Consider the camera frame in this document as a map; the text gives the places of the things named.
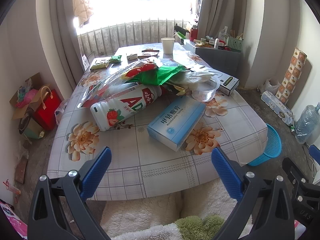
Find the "beige puffer jacket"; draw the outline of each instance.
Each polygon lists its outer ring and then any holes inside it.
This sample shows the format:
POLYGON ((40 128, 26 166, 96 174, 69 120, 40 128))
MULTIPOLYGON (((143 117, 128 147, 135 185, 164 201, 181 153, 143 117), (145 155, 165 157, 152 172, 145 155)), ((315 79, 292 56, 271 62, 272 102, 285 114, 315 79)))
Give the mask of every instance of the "beige puffer jacket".
POLYGON ((72 0, 73 1, 73 12, 75 17, 79 19, 79 26, 83 25, 84 22, 89 20, 93 15, 93 8, 90 5, 89 0, 72 0))

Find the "patterned cardboard roll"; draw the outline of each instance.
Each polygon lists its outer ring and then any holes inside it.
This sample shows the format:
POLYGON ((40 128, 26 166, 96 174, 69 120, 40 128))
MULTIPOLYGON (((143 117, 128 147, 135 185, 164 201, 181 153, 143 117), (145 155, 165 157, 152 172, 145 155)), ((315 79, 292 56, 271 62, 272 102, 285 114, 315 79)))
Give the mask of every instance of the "patterned cardboard roll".
POLYGON ((276 97, 285 105, 288 102, 289 96, 294 91, 296 83, 299 80, 302 68, 307 60, 307 55, 300 49, 295 48, 291 62, 284 79, 276 93, 276 97))

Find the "red gift bag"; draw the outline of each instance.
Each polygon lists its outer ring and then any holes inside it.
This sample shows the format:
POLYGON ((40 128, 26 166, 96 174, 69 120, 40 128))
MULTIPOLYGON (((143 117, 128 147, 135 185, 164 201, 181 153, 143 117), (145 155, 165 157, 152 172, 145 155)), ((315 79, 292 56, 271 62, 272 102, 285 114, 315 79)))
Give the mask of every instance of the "red gift bag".
POLYGON ((42 105, 33 114, 33 118, 41 125, 45 130, 52 130, 56 125, 56 119, 54 111, 61 103, 60 98, 55 90, 50 90, 49 87, 42 87, 41 89, 41 101, 42 105), (46 88, 50 92, 50 96, 43 100, 43 89, 46 88))

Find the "pink plastic bag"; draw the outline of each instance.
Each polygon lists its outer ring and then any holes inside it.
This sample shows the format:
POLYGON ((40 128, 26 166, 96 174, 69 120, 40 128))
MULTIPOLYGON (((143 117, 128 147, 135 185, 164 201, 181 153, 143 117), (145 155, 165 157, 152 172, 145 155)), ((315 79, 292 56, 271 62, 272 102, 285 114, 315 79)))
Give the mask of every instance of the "pink plastic bag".
POLYGON ((25 105, 29 104, 31 102, 31 100, 33 99, 33 97, 36 95, 36 93, 38 92, 38 90, 36 89, 31 89, 29 92, 27 92, 23 98, 23 101, 21 101, 20 103, 17 103, 15 105, 15 107, 17 108, 22 108, 25 105))

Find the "blue gripper pad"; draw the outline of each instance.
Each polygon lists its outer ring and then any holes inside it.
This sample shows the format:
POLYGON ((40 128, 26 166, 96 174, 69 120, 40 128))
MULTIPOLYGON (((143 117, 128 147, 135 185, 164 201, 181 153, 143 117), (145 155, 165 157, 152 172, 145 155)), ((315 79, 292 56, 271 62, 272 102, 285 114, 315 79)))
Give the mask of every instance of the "blue gripper pad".
POLYGON ((80 197, 83 201, 93 196, 110 163, 111 150, 106 147, 102 150, 82 180, 80 197))
POLYGON ((320 163, 320 150, 315 145, 311 145, 309 147, 309 154, 315 159, 317 163, 320 163))
POLYGON ((212 150, 211 161, 218 172, 224 187, 228 191, 229 196, 236 199, 238 202, 241 201, 243 197, 242 181, 218 148, 212 150))

